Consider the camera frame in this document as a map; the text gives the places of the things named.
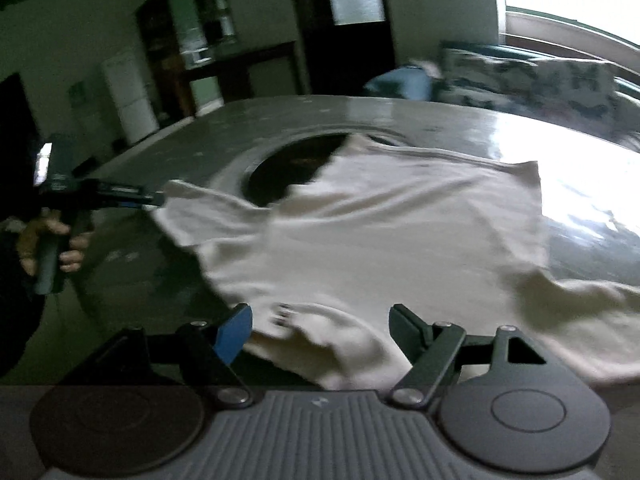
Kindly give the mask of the person's left hand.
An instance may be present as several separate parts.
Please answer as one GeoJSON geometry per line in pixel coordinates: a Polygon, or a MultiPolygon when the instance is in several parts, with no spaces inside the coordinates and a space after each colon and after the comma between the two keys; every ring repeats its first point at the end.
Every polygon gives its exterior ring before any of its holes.
{"type": "Polygon", "coordinates": [[[62,242],[64,248],[58,256],[58,268],[63,273],[75,273],[84,263],[90,246],[93,228],[72,233],[72,227],[61,220],[57,210],[45,210],[37,220],[29,221],[18,237],[17,255],[23,270],[32,278],[40,268],[47,244],[62,242]]]}

